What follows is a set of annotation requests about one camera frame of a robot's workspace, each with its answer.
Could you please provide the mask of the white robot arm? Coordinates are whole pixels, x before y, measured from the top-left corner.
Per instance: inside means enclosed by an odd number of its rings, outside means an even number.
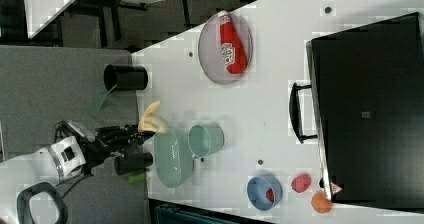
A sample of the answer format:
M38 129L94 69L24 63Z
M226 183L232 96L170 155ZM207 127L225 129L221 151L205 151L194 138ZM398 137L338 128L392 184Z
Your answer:
M100 128L95 135L66 125L71 135L33 153L1 163L1 224L39 224L32 212L33 199L47 196L53 201L56 217L49 224L66 224L68 208L57 187L115 158L119 175L143 168L143 154L128 149L142 145L155 135L134 125Z

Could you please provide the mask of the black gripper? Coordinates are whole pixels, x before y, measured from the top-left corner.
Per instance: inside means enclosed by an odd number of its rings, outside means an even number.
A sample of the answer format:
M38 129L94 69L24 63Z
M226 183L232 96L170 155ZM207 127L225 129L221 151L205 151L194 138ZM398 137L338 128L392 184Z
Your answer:
M133 144L144 144L154 135L154 132L138 133L135 125L98 128L96 135L79 138L86 161L84 167L94 168L116 153L125 154Z

